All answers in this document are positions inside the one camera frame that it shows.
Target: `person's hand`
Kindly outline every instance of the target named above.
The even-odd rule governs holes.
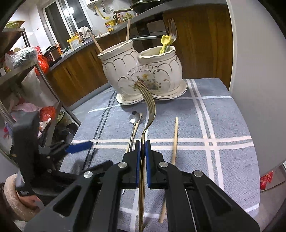
[[[19,197],[20,202],[24,206],[26,206],[27,208],[30,208],[32,210],[35,210],[38,208],[36,201],[41,201],[36,195],[21,197],[21,196],[19,196],[19,194],[17,192],[17,196]]]

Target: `flower decal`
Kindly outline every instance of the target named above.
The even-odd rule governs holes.
[[[149,77],[149,74],[143,74],[142,78],[140,78],[139,76],[136,76],[137,79],[139,79],[140,81],[143,82],[143,84],[146,86],[146,88],[148,90],[159,90],[159,88],[161,88],[161,83],[159,83],[158,81],[155,80],[154,76],[151,75],[152,77]],[[132,89],[134,91],[137,90],[137,86],[135,85],[135,80],[132,80],[134,82],[134,84],[132,85],[128,85],[129,87],[132,87]]]

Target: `tablecloth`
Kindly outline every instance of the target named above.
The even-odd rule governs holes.
[[[171,162],[175,117],[179,118],[175,165],[179,170],[201,170],[254,217],[259,206],[259,170],[255,148],[247,125],[230,93],[218,78],[186,79],[188,89],[173,100],[155,100],[156,117],[147,131],[152,150]],[[128,145],[132,111],[143,113],[136,139],[147,123],[143,101],[120,105],[116,92],[96,96],[97,102],[79,127],[74,143],[92,140],[93,148],[68,154],[61,171],[79,173],[106,160],[122,160]],[[146,188],[144,231],[168,231],[167,220],[158,223],[164,190]],[[121,197],[118,228],[138,231],[138,189]]]

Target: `tile floor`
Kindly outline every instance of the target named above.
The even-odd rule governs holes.
[[[105,92],[114,90],[112,87],[106,89]],[[83,121],[88,111],[95,103],[95,97],[91,98],[78,108],[73,110],[73,113],[80,121]],[[273,180],[268,184],[266,189],[275,186],[286,180],[286,173],[283,167],[279,167],[274,171]],[[271,189],[260,194],[260,205],[258,215],[254,218],[260,226],[261,231],[270,223],[286,197],[286,182],[277,188]]]

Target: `window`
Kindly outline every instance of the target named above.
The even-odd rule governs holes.
[[[81,0],[55,0],[43,8],[54,42],[59,43],[61,49],[69,46],[67,40],[81,27],[92,28],[83,7]]]

